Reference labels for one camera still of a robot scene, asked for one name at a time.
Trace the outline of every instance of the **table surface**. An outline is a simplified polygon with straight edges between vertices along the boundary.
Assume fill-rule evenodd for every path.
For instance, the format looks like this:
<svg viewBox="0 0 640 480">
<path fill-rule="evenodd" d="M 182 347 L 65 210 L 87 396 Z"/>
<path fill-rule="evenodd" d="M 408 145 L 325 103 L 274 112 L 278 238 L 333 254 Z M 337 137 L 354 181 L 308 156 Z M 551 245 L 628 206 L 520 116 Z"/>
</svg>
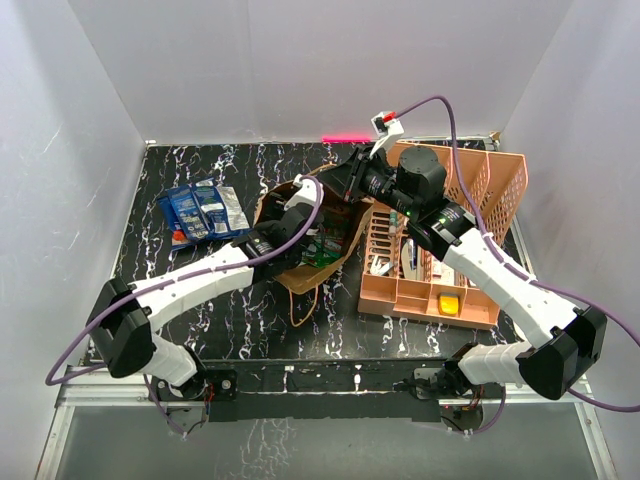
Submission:
<svg viewBox="0 0 640 480">
<path fill-rule="evenodd" d="M 483 143 L 474 146 L 482 148 Z M 298 173 L 346 159 L 353 148 L 320 143 L 149 148 L 115 274 L 127 282 L 151 278 L 221 247 L 214 242 L 171 252 L 171 232 L 156 205 L 165 189 L 213 178 L 235 188 L 252 222 L 262 194 Z M 511 234 L 505 249 L 518 258 Z M 276 281 L 265 281 L 185 312 L 162 335 L 189 345 L 203 360 L 446 357 L 469 341 L 515 341 L 513 324 L 502 313 L 491 331 L 358 313 L 363 250 L 364 236 L 355 253 L 322 285 L 312 317 L 299 328 L 290 325 L 288 291 Z M 313 292 L 296 297 L 296 314 L 303 316 L 312 301 Z M 97 359 L 90 348 L 84 363 Z"/>
<path fill-rule="evenodd" d="M 493 415 L 495 405 L 485 407 Z M 266 419 L 183 443 L 151 408 L 76 407 L 57 480 L 596 480 L 571 404 L 507 405 L 465 441 L 406 419 Z"/>
</svg>

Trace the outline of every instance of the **gray floor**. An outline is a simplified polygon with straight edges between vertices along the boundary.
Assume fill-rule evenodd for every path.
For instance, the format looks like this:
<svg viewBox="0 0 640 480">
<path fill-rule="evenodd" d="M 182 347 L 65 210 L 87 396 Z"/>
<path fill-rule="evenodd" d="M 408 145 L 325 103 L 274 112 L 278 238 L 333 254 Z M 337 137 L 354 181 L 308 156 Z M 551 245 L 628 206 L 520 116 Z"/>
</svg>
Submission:
<svg viewBox="0 0 640 480">
<path fill-rule="evenodd" d="M 508 405 L 470 441 L 385 419 L 207 424 L 188 442 L 168 432 L 153 408 L 77 408 L 57 479 L 596 479 L 571 404 Z"/>
</svg>

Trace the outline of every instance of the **blue package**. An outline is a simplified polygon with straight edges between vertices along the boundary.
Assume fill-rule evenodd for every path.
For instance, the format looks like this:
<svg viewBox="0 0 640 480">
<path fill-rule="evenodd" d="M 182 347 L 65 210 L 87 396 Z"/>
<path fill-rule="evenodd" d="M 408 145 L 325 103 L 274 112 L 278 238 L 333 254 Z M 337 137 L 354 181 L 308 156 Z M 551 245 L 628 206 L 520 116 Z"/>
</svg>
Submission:
<svg viewBox="0 0 640 480">
<path fill-rule="evenodd" d="M 237 237 L 250 229 L 233 187 L 215 186 L 212 179 L 170 188 L 158 205 L 173 232 L 174 250 Z"/>
</svg>

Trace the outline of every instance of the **yellow object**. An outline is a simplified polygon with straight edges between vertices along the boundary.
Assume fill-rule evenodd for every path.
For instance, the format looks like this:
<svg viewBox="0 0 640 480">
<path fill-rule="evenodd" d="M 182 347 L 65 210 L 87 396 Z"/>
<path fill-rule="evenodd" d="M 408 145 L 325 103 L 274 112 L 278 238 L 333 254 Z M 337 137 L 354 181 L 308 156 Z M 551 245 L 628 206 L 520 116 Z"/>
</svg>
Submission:
<svg viewBox="0 0 640 480">
<path fill-rule="evenodd" d="M 460 299 L 452 293 L 438 295 L 438 310 L 442 315 L 457 315 L 460 308 Z"/>
</svg>

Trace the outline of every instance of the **white enclosure wall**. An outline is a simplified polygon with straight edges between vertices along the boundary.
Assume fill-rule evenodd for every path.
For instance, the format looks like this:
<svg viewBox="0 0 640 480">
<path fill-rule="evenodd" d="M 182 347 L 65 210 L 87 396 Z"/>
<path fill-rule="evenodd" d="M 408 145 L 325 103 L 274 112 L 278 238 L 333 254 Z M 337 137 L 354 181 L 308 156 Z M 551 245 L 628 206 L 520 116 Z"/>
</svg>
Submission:
<svg viewBox="0 0 640 480">
<path fill-rule="evenodd" d="M 116 254 L 144 143 L 65 0 L 0 1 L 0 477 L 33 478 Z"/>
<path fill-rule="evenodd" d="M 580 0 L 569 10 L 504 132 L 527 155 L 519 216 L 541 278 L 588 294 L 640 329 L 640 6 Z M 640 351 L 608 327 L 595 395 L 640 402 Z M 618 472 L 637 479 L 640 415 L 598 411 Z"/>
<path fill-rule="evenodd" d="M 501 130 L 571 1 L 69 3 L 145 139 L 220 143 L 371 136 L 434 92 L 461 133 Z M 435 108 L 407 132 L 446 134 Z"/>
</svg>

